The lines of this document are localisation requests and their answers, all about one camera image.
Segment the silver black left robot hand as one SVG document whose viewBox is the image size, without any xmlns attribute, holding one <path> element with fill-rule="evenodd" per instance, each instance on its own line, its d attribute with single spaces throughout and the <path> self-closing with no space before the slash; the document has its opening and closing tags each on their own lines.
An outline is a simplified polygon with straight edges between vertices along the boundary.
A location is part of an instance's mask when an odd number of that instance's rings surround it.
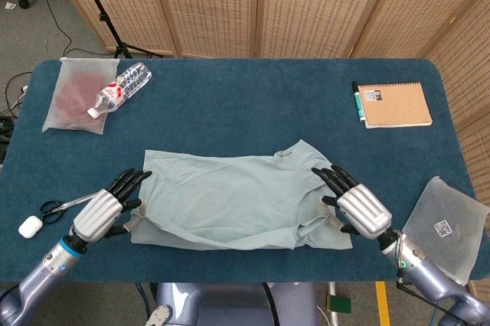
<svg viewBox="0 0 490 326">
<path fill-rule="evenodd" d="M 74 218 L 70 233 L 63 240 L 72 249 L 83 252 L 89 243 L 96 243 L 107 236 L 123 234 L 126 229 L 115 227 L 120 215 L 139 208 L 140 199 L 129 200 L 136 188 L 152 175 L 151 171 L 134 168 L 120 173 L 111 184 L 98 191 Z"/>
</svg>

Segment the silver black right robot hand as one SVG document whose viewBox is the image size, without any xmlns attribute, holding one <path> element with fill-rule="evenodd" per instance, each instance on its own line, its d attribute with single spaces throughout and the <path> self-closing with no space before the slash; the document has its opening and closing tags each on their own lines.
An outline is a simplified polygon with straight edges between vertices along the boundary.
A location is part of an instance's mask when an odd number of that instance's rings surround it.
<svg viewBox="0 0 490 326">
<path fill-rule="evenodd" d="M 392 214 L 363 184 L 358 183 L 345 169 L 338 165 L 330 168 L 312 168 L 334 193 L 334 197 L 322 197 L 322 203 L 338 208 L 348 219 L 340 231 L 362 235 L 376 240 L 386 233 L 393 236 Z"/>
</svg>

